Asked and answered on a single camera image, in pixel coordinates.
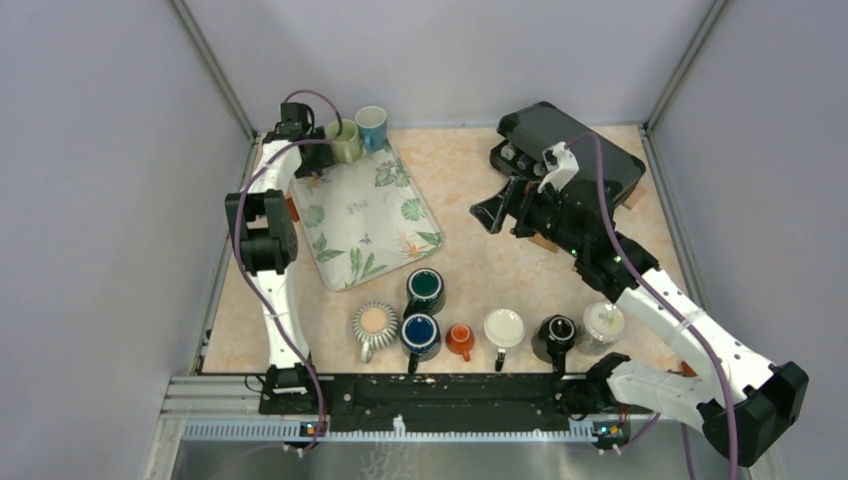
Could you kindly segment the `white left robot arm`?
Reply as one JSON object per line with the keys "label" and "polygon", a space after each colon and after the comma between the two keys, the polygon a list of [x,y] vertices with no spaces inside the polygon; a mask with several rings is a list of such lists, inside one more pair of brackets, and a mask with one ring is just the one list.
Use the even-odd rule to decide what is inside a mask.
{"label": "white left robot arm", "polygon": [[321,388],[293,300],[293,263],[299,247],[286,194],[303,165],[304,142],[324,135],[314,132],[314,112],[308,105],[284,102],[280,113],[246,185],[226,196],[225,211],[233,254],[259,298],[266,326],[269,367],[263,394],[282,395],[292,410],[303,414],[317,407]]}

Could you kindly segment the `white ribbed mug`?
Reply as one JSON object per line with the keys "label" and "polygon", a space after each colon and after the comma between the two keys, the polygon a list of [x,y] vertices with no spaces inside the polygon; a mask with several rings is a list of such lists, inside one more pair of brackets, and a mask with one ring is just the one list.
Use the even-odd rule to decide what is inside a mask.
{"label": "white ribbed mug", "polygon": [[483,320],[483,348],[487,360],[495,372],[502,372],[506,360],[523,342],[526,335],[525,323],[513,310],[495,309]]}

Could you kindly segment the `light blue mug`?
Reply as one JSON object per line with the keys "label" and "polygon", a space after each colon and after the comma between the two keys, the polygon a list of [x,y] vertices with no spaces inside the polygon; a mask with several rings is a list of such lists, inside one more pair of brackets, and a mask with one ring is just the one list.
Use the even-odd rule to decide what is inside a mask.
{"label": "light blue mug", "polygon": [[387,112],[378,106],[366,106],[355,115],[363,146],[368,152],[376,152],[384,148],[387,141]]}

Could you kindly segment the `black mug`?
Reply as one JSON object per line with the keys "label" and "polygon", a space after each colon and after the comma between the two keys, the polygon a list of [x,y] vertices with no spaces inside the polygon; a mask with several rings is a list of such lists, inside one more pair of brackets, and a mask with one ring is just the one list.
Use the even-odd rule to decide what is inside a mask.
{"label": "black mug", "polygon": [[555,378],[566,374],[566,355],[574,347],[577,337],[575,322],[564,315],[555,314],[542,321],[531,338],[534,355],[552,367]]}

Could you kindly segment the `dark green mug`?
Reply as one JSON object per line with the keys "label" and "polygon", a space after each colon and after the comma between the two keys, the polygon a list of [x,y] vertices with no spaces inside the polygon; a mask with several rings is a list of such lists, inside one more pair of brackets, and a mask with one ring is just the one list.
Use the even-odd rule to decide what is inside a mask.
{"label": "dark green mug", "polygon": [[423,313],[437,315],[446,303],[445,281],[442,275],[432,268],[420,268],[413,271],[406,281],[407,306],[403,312],[406,318]]}

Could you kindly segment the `light green mug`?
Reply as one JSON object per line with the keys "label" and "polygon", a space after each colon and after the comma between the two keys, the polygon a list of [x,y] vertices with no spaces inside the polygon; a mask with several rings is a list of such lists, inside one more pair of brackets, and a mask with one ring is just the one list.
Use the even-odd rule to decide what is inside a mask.
{"label": "light green mug", "polygon": [[326,127],[326,135],[332,139],[330,148],[339,164],[352,164],[358,161],[364,151],[359,129],[353,120],[333,121]]}

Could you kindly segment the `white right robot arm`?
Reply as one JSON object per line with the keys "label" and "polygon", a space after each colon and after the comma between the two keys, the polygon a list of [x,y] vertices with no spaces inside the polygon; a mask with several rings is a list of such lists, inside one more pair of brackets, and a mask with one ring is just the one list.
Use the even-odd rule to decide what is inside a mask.
{"label": "white right robot arm", "polygon": [[574,196],[512,177],[470,213],[490,234],[512,217],[515,237],[540,235],[570,252],[585,284],[640,319],[696,373],[686,378],[608,354],[586,385],[594,409],[650,409],[700,430],[731,463],[753,466],[797,421],[807,372],[792,361],[776,364],[726,331],[653,255],[616,231],[613,210],[595,187]]}

